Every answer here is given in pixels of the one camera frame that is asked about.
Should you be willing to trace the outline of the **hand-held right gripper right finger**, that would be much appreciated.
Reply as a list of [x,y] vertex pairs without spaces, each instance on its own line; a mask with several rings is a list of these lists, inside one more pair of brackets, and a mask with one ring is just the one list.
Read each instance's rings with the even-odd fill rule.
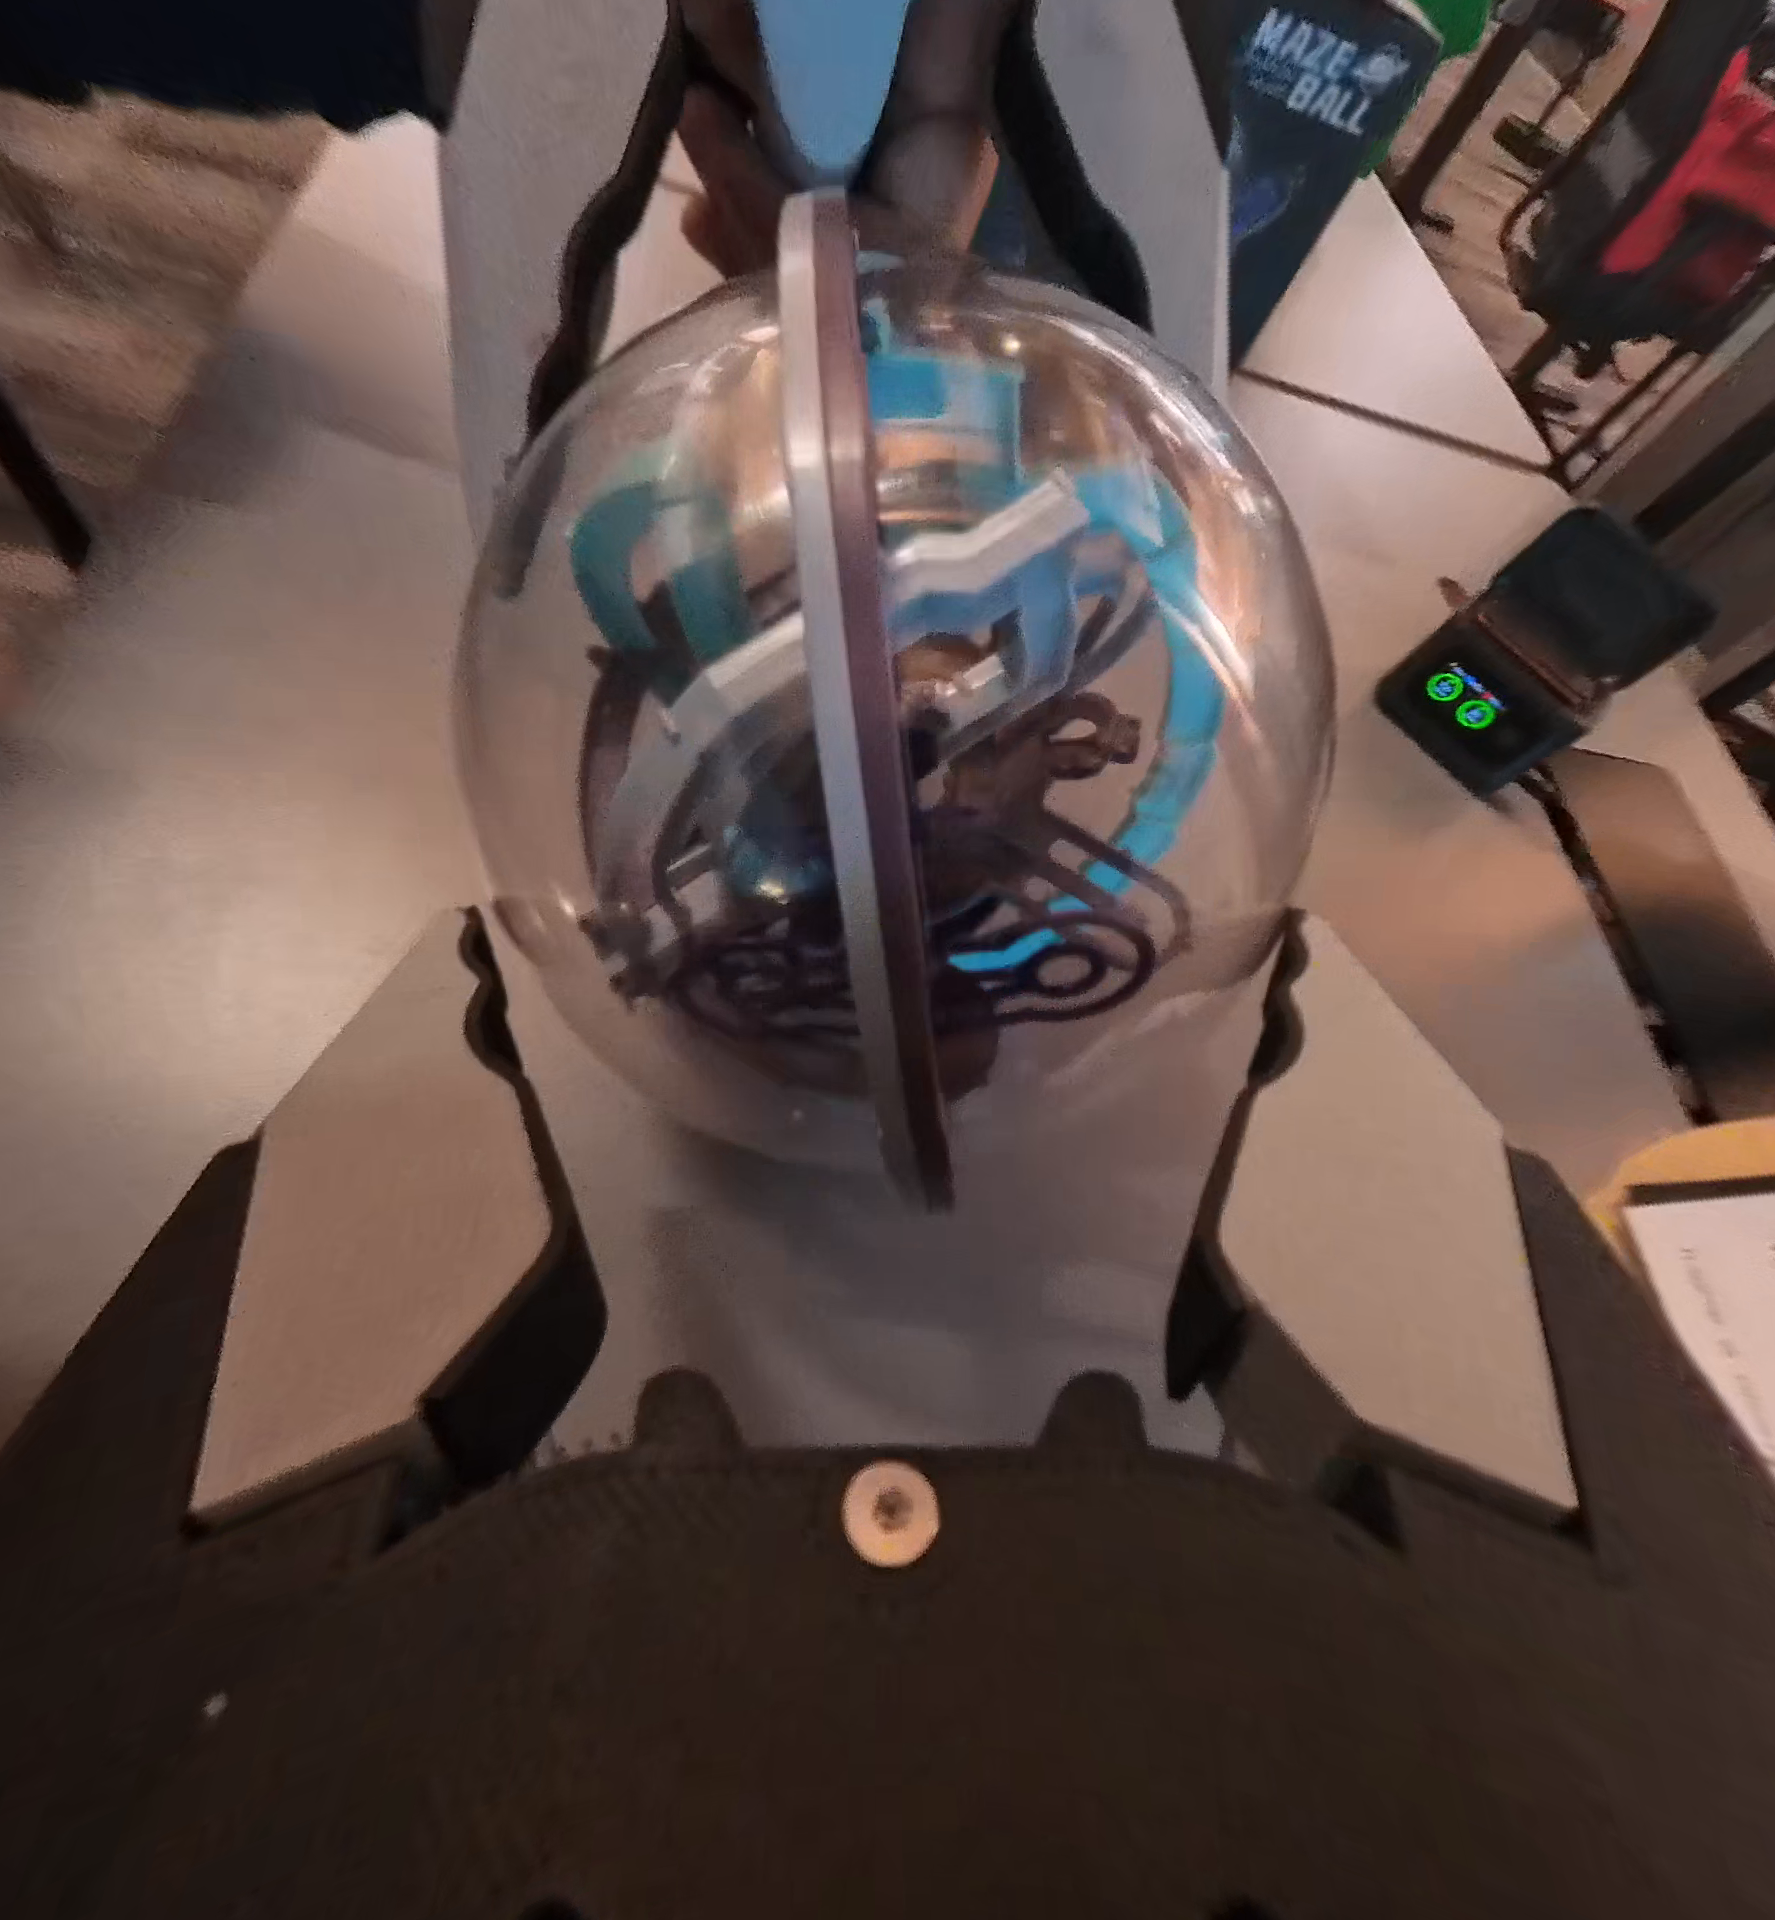
[[1321,920],[1285,919],[1165,1333],[1243,1469],[1357,1515],[1395,1478],[1569,1518],[1499,1120]]

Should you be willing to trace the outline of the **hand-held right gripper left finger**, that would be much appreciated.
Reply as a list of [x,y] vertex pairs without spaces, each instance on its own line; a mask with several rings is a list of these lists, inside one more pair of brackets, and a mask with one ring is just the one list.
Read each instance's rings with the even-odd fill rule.
[[192,1515],[384,1463],[445,1497],[513,1476],[607,1302],[475,910],[426,929],[254,1149]]

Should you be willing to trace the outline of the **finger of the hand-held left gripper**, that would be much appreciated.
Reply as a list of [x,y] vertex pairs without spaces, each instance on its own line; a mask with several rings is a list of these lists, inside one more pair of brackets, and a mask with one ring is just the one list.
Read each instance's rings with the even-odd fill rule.
[[1195,376],[1229,373],[1229,171],[1175,5],[1019,5],[997,54],[997,147],[1031,276]]
[[441,141],[459,474],[483,543],[507,476],[597,364],[673,134],[663,3],[485,3]]

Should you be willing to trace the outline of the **clear plastic maze ball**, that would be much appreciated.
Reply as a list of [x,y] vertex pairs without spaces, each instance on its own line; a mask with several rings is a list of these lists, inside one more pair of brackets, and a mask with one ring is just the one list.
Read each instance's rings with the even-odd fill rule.
[[1073,292],[863,252],[821,191],[519,460],[455,720],[493,917],[585,1049],[943,1212],[1273,966],[1333,663],[1205,382]]

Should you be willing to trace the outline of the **dark maze ball packaging box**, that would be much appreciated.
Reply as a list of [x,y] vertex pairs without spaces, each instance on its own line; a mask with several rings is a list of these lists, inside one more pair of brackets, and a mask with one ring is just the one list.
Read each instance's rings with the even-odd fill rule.
[[1229,359],[1243,362],[1441,53],[1405,3],[1245,3],[1229,56]]

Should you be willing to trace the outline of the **person's left hand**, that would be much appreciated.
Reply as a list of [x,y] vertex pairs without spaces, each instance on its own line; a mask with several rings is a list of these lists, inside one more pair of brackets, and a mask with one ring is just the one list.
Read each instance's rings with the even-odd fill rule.
[[[849,186],[859,245],[891,256],[969,249],[995,181],[993,96],[1011,3],[909,5],[895,81]],[[679,142],[699,182],[683,214],[693,249],[723,276],[773,265],[787,191],[761,153],[763,95],[753,5],[681,5],[687,87]]]

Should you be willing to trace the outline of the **wooden clipboard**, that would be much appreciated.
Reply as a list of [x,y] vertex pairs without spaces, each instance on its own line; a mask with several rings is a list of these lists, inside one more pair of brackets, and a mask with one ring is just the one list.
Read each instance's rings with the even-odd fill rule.
[[1775,1117],[1693,1127],[1655,1141],[1621,1161],[1581,1207],[1621,1255],[1621,1208],[1633,1189],[1697,1189],[1747,1181],[1775,1182]]

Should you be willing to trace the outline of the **printed instruction sheet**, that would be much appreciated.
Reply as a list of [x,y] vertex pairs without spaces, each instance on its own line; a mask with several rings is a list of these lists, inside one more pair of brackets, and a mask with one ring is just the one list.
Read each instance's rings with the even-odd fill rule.
[[1619,1218],[1675,1340],[1775,1480],[1775,1175],[1639,1182]]

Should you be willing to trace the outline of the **black flat plate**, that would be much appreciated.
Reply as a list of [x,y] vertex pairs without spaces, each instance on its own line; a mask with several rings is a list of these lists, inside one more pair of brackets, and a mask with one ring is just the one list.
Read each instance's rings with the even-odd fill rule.
[[1775,958],[1677,781],[1565,749],[1529,788],[1683,1115],[1775,1117]]

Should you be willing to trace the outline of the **red chair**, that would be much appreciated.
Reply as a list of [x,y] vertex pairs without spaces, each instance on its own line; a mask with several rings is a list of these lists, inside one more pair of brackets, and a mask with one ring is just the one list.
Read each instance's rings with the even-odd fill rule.
[[1499,249],[1541,323],[1507,375],[1531,411],[1555,362],[1585,380],[1621,347],[1713,348],[1775,260],[1775,95],[1753,49],[1631,75],[1511,209]]

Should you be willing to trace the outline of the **black charging case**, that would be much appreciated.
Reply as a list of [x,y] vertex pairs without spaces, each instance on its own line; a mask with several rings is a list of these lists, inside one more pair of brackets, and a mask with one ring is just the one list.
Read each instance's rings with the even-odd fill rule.
[[1379,678],[1375,709],[1485,802],[1713,625],[1715,602],[1631,524],[1573,507]]

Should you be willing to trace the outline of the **black table leg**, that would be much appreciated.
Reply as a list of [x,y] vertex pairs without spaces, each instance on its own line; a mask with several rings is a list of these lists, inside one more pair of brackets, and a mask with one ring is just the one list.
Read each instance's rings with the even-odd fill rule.
[[2,385],[0,472],[34,517],[60,565],[82,573],[94,551],[92,531]]

